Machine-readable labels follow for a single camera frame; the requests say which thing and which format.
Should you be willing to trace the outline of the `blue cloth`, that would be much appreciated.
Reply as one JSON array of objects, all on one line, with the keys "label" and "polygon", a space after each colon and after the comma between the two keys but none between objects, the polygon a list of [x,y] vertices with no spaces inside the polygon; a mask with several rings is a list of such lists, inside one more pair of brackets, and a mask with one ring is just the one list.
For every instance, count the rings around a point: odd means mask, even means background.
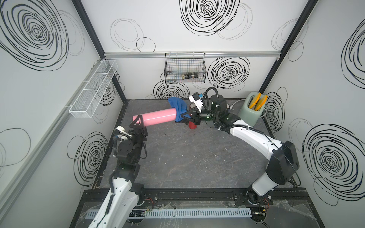
[{"label": "blue cloth", "polygon": [[181,122],[183,120],[183,118],[181,117],[181,114],[183,114],[187,111],[186,102],[178,97],[170,97],[170,98],[168,98],[168,102],[169,102],[171,108],[176,109],[175,122],[177,122],[177,123]]}]

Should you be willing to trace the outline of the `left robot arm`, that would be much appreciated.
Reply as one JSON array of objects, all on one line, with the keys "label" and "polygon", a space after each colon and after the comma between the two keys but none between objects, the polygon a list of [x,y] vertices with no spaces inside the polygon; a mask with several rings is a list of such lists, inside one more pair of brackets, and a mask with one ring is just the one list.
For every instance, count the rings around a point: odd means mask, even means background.
[{"label": "left robot arm", "polygon": [[142,184],[135,183],[140,170],[139,161],[145,149],[148,132],[142,115],[129,125],[130,130],[118,126],[113,135],[117,166],[108,178],[110,190],[90,228],[122,228],[140,201]]}]

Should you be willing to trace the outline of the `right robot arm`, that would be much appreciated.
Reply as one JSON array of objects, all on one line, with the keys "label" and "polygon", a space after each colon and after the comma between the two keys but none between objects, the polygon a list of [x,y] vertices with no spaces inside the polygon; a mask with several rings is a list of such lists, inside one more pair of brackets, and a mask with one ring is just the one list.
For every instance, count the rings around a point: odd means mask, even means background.
[{"label": "right robot arm", "polygon": [[269,191],[286,184],[297,173],[299,163],[295,145],[271,138],[231,113],[226,99],[216,88],[209,87],[203,94],[196,92],[189,100],[195,106],[177,111],[176,116],[181,122],[199,125],[201,121],[211,121],[214,128],[245,141],[269,161],[264,174],[245,194],[249,203],[258,205]]}]

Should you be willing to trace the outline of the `pink thermos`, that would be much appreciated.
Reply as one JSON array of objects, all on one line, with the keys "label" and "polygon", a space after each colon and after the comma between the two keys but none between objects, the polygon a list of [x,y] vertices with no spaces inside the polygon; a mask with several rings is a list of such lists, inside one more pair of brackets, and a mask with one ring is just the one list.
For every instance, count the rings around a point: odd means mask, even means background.
[{"label": "pink thermos", "polygon": [[144,126],[175,121],[176,115],[177,111],[175,108],[141,114]]}]

